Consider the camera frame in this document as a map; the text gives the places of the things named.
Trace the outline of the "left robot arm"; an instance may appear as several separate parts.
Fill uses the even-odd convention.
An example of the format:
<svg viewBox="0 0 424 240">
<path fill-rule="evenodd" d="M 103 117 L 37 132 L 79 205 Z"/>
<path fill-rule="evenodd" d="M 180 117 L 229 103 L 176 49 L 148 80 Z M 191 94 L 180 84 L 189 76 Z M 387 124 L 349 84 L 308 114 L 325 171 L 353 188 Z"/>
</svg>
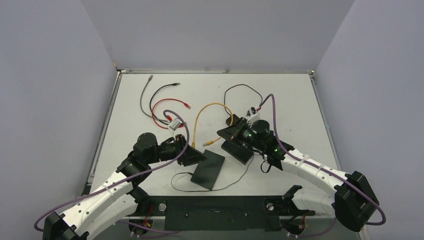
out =
<svg viewBox="0 0 424 240">
<path fill-rule="evenodd" d="M 167 161 L 184 167 L 207 157 L 189 146 L 182 134 L 158 144 L 151 132 L 141 134 L 133 150 L 95 192 L 58 214 L 44 220 L 44 240 L 88 240 L 123 217 L 143 215 L 149 209 L 150 196 L 139 185 L 152 172 L 150 164 Z"/>
</svg>

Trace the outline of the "black Mercury switch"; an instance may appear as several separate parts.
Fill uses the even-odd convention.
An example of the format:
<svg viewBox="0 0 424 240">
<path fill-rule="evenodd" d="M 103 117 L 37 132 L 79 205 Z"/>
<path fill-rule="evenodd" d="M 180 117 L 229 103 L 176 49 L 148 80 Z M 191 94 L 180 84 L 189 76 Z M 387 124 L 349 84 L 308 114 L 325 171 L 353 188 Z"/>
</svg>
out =
<svg viewBox="0 0 424 240">
<path fill-rule="evenodd" d="M 190 181 L 211 191 L 225 162 L 225 157 L 207 149 L 203 154 L 207 160 L 197 165 Z"/>
</svg>

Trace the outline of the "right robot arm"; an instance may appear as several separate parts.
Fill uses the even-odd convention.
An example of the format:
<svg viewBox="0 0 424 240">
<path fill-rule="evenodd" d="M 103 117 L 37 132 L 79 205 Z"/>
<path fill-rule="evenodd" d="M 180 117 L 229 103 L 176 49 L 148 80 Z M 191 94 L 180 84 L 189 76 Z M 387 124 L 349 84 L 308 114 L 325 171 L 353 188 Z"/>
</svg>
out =
<svg viewBox="0 0 424 240">
<path fill-rule="evenodd" d="M 235 146 L 258 150 L 269 165 L 297 175 L 323 191 L 308 192 L 298 187 L 282 199 L 282 207 L 289 214 L 298 210 L 325 213 L 347 229 L 360 232 L 370 225 L 369 219 L 380 206 L 364 174 L 343 172 L 311 159 L 280 140 L 266 120 L 250 123 L 242 117 L 217 134 Z"/>
</svg>

